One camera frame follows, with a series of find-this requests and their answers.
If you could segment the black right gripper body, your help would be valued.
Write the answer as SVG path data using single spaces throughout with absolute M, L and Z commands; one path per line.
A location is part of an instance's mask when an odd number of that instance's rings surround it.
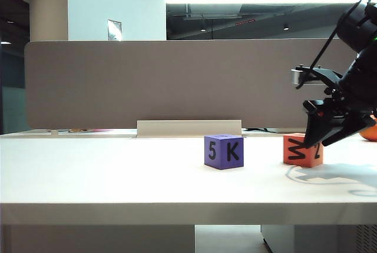
M 305 100 L 308 124 L 373 124 L 376 92 L 367 86 L 326 88 L 328 97 Z

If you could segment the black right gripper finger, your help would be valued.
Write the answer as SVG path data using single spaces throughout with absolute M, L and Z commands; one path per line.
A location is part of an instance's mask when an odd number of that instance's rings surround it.
M 307 127 L 303 146 L 310 148 L 319 143 L 328 146 L 344 139 L 345 136 L 342 132 L 345 121 L 344 115 L 334 115 L 330 112 L 307 112 Z
M 339 131 L 322 140 L 323 146 L 328 146 L 354 135 L 359 131 L 363 131 L 366 128 L 373 127 L 376 124 L 376 121 L 370 116 L 365 116 L 363 118 L 348 118 L 343 123 L 344 125 Z

